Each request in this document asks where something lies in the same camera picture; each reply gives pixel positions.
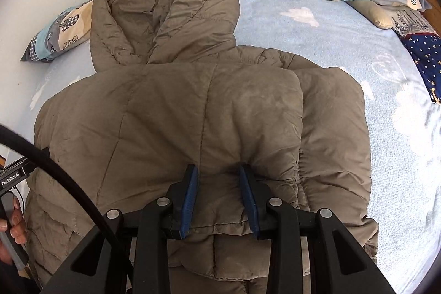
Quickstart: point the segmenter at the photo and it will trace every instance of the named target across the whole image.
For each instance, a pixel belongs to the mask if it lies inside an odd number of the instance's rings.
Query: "silver screw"
[[[273,197],[270,199],[270,205],[274,207],[279,207],[280,205],[282,205],[282,200],[280,198]]]
[[[120,215],[120,211],[117,209],[111,209],[109,212],[107,212],[107,218],[109,219],[115,219]]]
[[[170,200],[167,197],[158,198],[158,200],[156,201],[156,204],[161,207],[164,207],[169,203],[170,203]]]
[[[320,215],[321,215],[322,217],[325,217],[325,218],[331,218],[331,217],[332,217],[332,212],[331,212],[331,210],[328,209],[328,208],[322,208],[322,209],[320,210]]]

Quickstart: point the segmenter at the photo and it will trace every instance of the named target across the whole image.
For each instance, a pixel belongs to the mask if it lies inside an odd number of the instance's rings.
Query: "finger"
[[[26,231],[26,222],[21,221],[19,224],[17,224],[16,226],[10,229],[10,235],[12,236],[12,238],[17,238],[22,234],[24,234],[25,231]]]
[[[20,201],[16,196],[14,196],[14,207],[19,209],[20,208]]]
[[[19,235],[16,239],[15,242],[17,244],[25,244],[27,242],[27,238],[26,238],[26,233]]]
[[[10,220],[12,221],[12,224],[16,226],[21,222],[23,219],[23,213],[21,212],[20,207],[18,209],[15,209],[12,213],[12,216],[10,217]]]

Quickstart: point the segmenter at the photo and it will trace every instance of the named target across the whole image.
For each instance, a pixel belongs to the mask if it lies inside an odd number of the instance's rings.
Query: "checkered pattern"
[[[30,47],[29,47],[29,58],[32,61],[39,61],[37,54],[35,53],[35,43],[37,42],[37,36],[32,38],[30,41]]]

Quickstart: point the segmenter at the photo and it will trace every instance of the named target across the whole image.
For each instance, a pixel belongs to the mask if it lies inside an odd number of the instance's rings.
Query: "bed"
[[[344,2],[240,0],[240,6],[238,44],[338,66],[361,84],[372,154],[369,216],[380,224],[378,266],[397,293],[412,293],[441,234],[441,107],[431,102],[412,58],[393,30],[378,29]],[[94,73],[88,42],[55,59],[17,130],[32,140],[43,103]]]

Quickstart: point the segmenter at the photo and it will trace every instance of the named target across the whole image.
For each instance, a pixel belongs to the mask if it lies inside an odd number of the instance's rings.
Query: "person's hand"
[[[14,196],[14,212],[12,213],[12,217],[10,219],[13,227],[10,229],[10,234],[13,238],[15,238],[15,242],[17,244],[25,244],[26,243],[26,222],[23,219],[23,213],[20,209],[20,202],[18,198]],[[0,219],[0,232],[5,232],[7,230],[7,222],[4,219]],[[10,257],[6,247],[0,241],[0,260],[3,263],[8,265],[14,264],[12,262],[12,258]]]

